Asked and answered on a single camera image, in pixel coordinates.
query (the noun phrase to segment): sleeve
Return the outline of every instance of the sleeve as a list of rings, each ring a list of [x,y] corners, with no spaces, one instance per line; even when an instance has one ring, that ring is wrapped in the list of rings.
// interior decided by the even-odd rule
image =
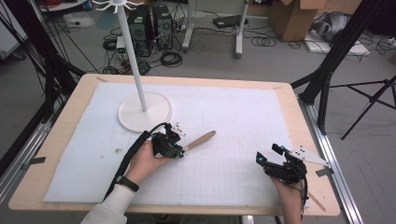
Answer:
[[[125,187],[115,185],[104,202],[97,204],[84,217],[81,224],[125,224],[126,209],[134,198],[134,193]]]

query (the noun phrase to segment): gray floor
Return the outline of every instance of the gray floor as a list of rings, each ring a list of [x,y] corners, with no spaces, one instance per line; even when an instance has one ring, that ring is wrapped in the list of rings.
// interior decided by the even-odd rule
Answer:
[[[111,13],[91,11],[96,25],[91,28],[71,30],[70,35],[96,67],[104,64],[105,51],[102,37],[117,27],[117,19]],[[206,27],[213,16],[194,20]],[[263,27],[266,19],[251,18],[248,27]],[[191,50],[182,53],[183,64],[177,68],[158,67],[164,77],[201,77],[275,81],[291,83],[315,71],[325,55],[308,53],[305,46],[291,48],[288,43],[276,41],[274,47],[255,47],[244,39],[243,57],[234,57],[234,35],[194,31]],[[72,63],[86,71],[93,70],[70,41],[65,47]],[[367,45],[375,49],[375,44]],[[370,56],[359,61],[347,56],[336,70],[332,84],[378,81],[395,75],[395,66],[388,58],[395,52]],[[30,61],[0,61],[0,157],[11,146],[18,134],[37,111],[44,98]],[[148,76],[159,76],[154,69]],[[369,94],[382,85],[367,85],[360,89]],[[295,90],[300,93],[304,87]],[[391,91],[381,98],[393,104]],[[326,131],[335,156],[340,162],[348,186],[361,212],[364,223],[395,223],[396,221],[396,158],[395,111],[375,104],[358,126],[341,141],[341,136],[356,120],[368,99],[347,88],[331,89],[326,119]],[[79,223],[84,213],[18,212],[7,208],[9,197],[1,204],[1,223]],[[255,217],[256,223],[275,223],[272,217]],[[305,217],[304,223],[347,223],[343,214],[338,217]]]

